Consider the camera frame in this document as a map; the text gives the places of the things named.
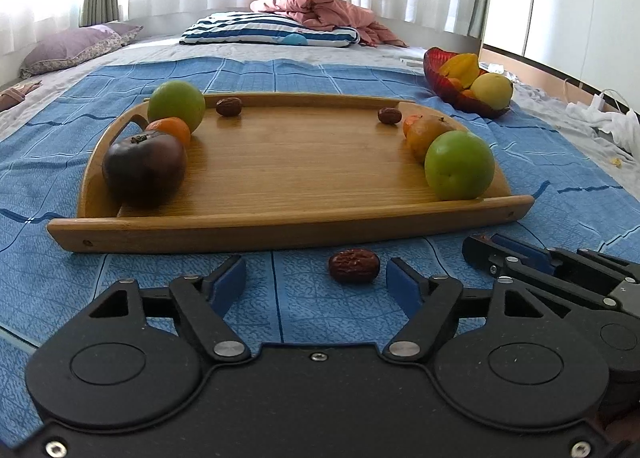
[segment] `fruit bowl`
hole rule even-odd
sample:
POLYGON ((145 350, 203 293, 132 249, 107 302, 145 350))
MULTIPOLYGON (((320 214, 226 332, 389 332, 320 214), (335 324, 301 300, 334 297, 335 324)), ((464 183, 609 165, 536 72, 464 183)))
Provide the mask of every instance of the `fruit bowl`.
MULTIPOLYGON (((446 52, 440 48, 430 48, 427 53, 424 54, 424 60, 422 62, 424 67, 424 76, 431 84, 435 94, 443 99, 444 102, 451 104, 460 111, 476 113, 476 115, 480 115, 484 118, 498 118, 504 115, 509 110, 508 107, 495 110, 480 100, 465 96, 458 92, 446 76, 442 76, 438 73, 440 67, 451 57, 455 57, 456 55, 458 54, 446 52)), ((481 75, 486 72, 486 70, 480 70, 481 75)))

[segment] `yellow pear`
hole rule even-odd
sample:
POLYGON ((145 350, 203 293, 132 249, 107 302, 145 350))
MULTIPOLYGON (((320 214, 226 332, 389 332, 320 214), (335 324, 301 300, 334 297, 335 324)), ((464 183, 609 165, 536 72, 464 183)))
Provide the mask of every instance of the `yellow pear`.
POLYGON ((513 84, 498 73, 485 73, 478 76, 471 85, 471 91, 478 100, 489 105, 492 109, 500 110, 508 107, 513 95, 513 84))

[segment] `metal screw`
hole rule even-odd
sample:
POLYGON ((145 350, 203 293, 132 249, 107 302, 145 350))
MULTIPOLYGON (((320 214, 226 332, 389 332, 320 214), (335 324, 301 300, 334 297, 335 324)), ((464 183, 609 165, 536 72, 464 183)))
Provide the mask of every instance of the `metal screw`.
POLYGON ((66 456, 65 445, 55 440, 47 443, 44 450, 51 458, 64 458, 66 456))
POLYGON ((324 362, 329 358, 329 356, 326 353, 316 352, 312 353, 309 358, 314 362, 324 362))
POLYGON ((591 454, 591 444, 589 442, 578 442, 571 447, 571 458, 587 458, 591 454))
POLYGON ((420 346, 411 341, 396 341, 389 346, 389 353, 395 357, 413 357, 420 353, 420 346))
POLYGON ((213 352, 220 357, 237 357, 244 353, 244 345, 238 341, 222 341, 213 346, 213 352))

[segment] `purple floral pillow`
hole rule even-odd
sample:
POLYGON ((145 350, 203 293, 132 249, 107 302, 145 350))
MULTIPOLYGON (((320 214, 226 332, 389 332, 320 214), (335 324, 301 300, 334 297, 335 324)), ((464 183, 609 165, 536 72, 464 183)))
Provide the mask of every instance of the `purple floral pillow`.
POLYGON ((65 70, 116 51, 129 44, 141 29, 142 26, 110 23, 56 33, 36 44, 22 63, 20 76, 29 78, 65 70))
POLYGON ((111 28, 120 37, 122 37, 123 46, 126 46, 133 39, 135 39, 136 35, 139 34, 140 30, 142 30, 143 28, 143 26, 136 26, 133 24, 126 24, 126 23, 107 23, 105 24, 105 26, 111 28))

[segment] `striped pillow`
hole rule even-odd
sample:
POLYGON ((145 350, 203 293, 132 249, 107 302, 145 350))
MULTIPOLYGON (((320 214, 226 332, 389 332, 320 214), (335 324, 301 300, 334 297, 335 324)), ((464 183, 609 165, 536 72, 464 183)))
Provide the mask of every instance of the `striped pillow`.
POLYGON ((331 31, 318 31, 273 13, 214 13, 187 28, 182 44, 203 43, 267 43, 291 46, 332 46, 341 48, 357 43, 355 28, 337 26, 331 31))

